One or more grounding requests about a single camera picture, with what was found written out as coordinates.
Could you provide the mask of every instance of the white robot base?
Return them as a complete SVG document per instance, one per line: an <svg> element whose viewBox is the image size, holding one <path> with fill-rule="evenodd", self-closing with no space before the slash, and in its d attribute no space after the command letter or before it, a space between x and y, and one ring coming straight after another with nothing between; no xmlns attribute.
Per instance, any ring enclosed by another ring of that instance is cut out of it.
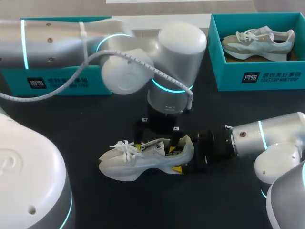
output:
<svg viewBox="0 0 305 229"><path fill-rule="evenodd" d="M56 146L2 109L0 130L0 228L73 229L73 195Z"/></svg>

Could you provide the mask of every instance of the sneaker sole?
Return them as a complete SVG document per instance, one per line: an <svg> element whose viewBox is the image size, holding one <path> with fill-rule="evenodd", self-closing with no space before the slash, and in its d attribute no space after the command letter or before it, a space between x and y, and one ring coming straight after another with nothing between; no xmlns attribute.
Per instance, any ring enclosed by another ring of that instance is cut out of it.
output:
<svg viewBox="0 0 305 229"><path fill-rule="evenodd" d="M226 49L223 49L226 53L234 58L239 60L246 60L251 56L262 56L270 61L287 61L287 54L274 54L274 53L267 53L267 52L260 52L260 53L249 53L249 54L240 54L236 52L232 52Z"/></svg>

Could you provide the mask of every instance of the shoe box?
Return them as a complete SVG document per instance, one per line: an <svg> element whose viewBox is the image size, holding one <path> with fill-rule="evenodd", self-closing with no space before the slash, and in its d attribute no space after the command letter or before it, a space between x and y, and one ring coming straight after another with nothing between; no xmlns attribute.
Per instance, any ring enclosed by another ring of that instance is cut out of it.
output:
<svg viewBox="0 0 305 229"><path fill-rule="evenodd" d="M295 46L286 62L260 56L234 59L224 53L221 41L249 29L268 26L278 32L295 32ZM208 49L219 91L305 89L305 17L298 12L213 14Z"/></svg>
<svg viewBox="0 0 305 229"><path fill-rule="evenodd" d="M111 17L61 17L61 18L24 18L25 20L91 22ZM58 69L1 69L0 82L3 80L13 96L39 96L50 93L62 86L78 69L78 66ZM110 95L104 85L99 66L85 68L79 77L59 95Z"/></svg>

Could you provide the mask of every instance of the screw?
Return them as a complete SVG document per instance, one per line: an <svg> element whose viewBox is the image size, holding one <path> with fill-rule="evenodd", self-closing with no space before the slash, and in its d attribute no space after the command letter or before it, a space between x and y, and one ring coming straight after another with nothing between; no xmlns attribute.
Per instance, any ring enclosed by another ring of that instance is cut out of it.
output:
<svg viewBox="0 0 305 229"><path fill-rule="evenodd" d="M246 132L241 132L239 136L240 136L240 137L246 137L247 134L246 134Z"/></svg>

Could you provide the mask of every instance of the shoe heel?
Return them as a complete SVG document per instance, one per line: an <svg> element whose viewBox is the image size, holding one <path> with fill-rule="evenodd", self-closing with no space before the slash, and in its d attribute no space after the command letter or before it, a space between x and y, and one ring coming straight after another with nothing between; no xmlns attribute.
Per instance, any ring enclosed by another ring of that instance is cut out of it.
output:
<svg viewBox="0 0 305 229"><path fill-rule="evenodd" d="M270 61L287 61L287 54L274 54L265 52L262 56Z"/></svg>

